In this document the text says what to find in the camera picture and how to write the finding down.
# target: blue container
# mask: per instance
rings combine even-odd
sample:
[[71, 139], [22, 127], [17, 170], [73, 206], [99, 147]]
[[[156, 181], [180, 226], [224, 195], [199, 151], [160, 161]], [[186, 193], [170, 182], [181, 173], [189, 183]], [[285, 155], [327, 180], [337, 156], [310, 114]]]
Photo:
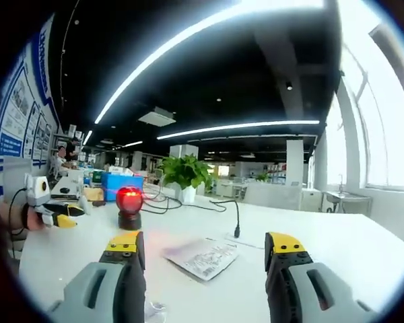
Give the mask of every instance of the blue container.
[[102, 188], [105, 201], [115, 201], [116, 192], [124, 186], [134, 186], [142, 192], [143, 177], [102, 173]]

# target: black ceiling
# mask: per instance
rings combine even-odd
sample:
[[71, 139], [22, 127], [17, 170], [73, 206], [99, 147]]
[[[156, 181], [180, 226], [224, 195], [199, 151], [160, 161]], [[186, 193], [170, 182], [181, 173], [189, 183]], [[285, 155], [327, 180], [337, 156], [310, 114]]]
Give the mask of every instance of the black ceiling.
[[[94, 5], [79, 1], [65, 39], [61, 90], [61, 49], [73, 7], [56, 13], [50, 77], [63, 128], [76, 124], [85, 133], [93, 130], [90, 146], [103, 139], [112, 139], [112, 146], [143, 141], [126, 149], [164, 155], [170, 145], [191, 141], [200, 146], [202, 155], [230, 151], [221, 156], [222, 160], [235, 160], [242, 151], [264, 151], [254, 160], [273, 162], [283, 159], [284, 154], [268, 151], [285, 151], [287, 137], [194, 140], [321, 135], [339, 79], [341, 32], [334, 1], [326, 1], [324, 9], [237, 17], [191, 36], [150, 65], [100, 123], [94, 124], [109, 97], [148, 55], [186, 27], [236, 3], [145, 2], [149, 3], [110, 0]], [[292, 91], [285, 88], [287, 81], [292, 82]], [[176, 122], [159, 128], [137, 120], [156, 106], [175, 112]], [[257, 127], [156, 139], [198, 128], [274, 120], [319, 120], [321, 125]], [[311, 152], [314, 138], [309, 138], [304, 148]]]

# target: fluorescent light strip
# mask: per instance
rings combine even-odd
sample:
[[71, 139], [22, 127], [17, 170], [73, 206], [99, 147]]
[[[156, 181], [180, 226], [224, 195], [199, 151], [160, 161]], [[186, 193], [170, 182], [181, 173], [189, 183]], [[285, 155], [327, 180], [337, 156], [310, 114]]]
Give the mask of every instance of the fluorescent light strip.
[[134, 146], [134, 145], [139, 145], [140, 143], [142, 143], [142, 141], [136, 141], [135, 143], [128, 143], [127, 145], [124, 145], [120, 148], [124, 148], [124, 147], [130, 147], [130, 146]]
[[239, 128], [250, 128], [250, 127], [263, 127], [263, 126], [285, 126], [291, 124], [319, 124], [318, 120], [289, 120], [289, 121], [271, 121], [271, 122], [252, 122], [252, 123], [242, 123], [242, 124], [230, 124], [228, 126], [219, 126], [211, 128], [196, 129], [190, 131], [183, 131], [181, 133], [172, 133], [170, 135], [157, 137], [160, 139], [167, 139], [178, 136], [193, 135], [195, 133], [206, 133], [209, 131], [218, 131], [226, 129], [239, 129]]
[[83, 146], [85, 146], [86, 145], [86, 143], [87, 143], [87, 141], [88, 141], [88, 139], [91, 137], [91, 135], [92, 135], [92, 133], [93, 133], [93, 131], [88, 131], [88, 134], [87, 134], [87, 137], [85, 138], [85, 140], [83, 141]]
[[234, 17], [238, 17], [240, 15], [246, 15], [249, 13], [256, 13], [262, 11], [279, 11], [285, 9], [302, 9], [302, 8], [315, 8], [321, 9], [323, 8], [323, 0], [283, 0], [283, 1], [272, 1], [272, 0], [254, 0], [254, 1], [245, 1], [244, 3], [235, 5], [229, 9], [223, 10], [221, 12], [215, 13], [204, 20], [201, 20], [197, 24], [194, 24], [188, 27], [186, 30], [183, 30], [179, 34], [177, 34], [174, 38], [165, 42], [159, 49], [153, 52], [150, 56], [148, 56], [144, 62], [140, 64], [130, 74], [126, 80], [116, 89], [115, 93], [111, 96], [109, 101], [105, 104], [102, 111], [98, 115], [96, 121], [94, 123], [98, 124], [103, 116], [108, 112], [109, 108], [114, 104], [115, 100], [124, 92], [126, 87], [132, 83], [136, 77], [139, 76], [143, 71], [145, 71], [152, 63], [158, 60], [163, 54], [168, 52], [170, 49], [174, 48], [176, 45], [180, 44], [182, 41], [191, 37], [192, 35], [200, 32], [208, 27], [211, 27], [220, 22], [224, 22], [226, 20], [232, 19]]

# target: paper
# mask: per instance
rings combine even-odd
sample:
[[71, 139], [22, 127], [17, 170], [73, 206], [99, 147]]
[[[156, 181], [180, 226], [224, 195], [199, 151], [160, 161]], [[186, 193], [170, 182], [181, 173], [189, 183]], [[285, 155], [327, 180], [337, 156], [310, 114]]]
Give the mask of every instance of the paper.
[[237, 256], [236, 245], [210, 239], [164, 250], [165, 258], [204, 281], [220, 274]]

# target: green plant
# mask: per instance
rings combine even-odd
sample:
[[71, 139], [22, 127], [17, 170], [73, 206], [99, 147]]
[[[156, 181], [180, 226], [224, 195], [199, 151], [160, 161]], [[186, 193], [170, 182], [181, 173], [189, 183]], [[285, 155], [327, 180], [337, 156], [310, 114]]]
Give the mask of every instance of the green plant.
[[182, 158], [165, 157], [161, 168], [165, 174], [163, 185], [175, 182], [182, 190], [188, 186], [196, 188], [202, 182], [206, 185], [211, 180], [208, 173], [211, 168], [203, 161], [197, 160], [194, 155], [186, 155]]
[[262, 173], [256, 176], [256, 180], [260, 180], [261, 182], [266, 182], [268, 180], [268, 173]]

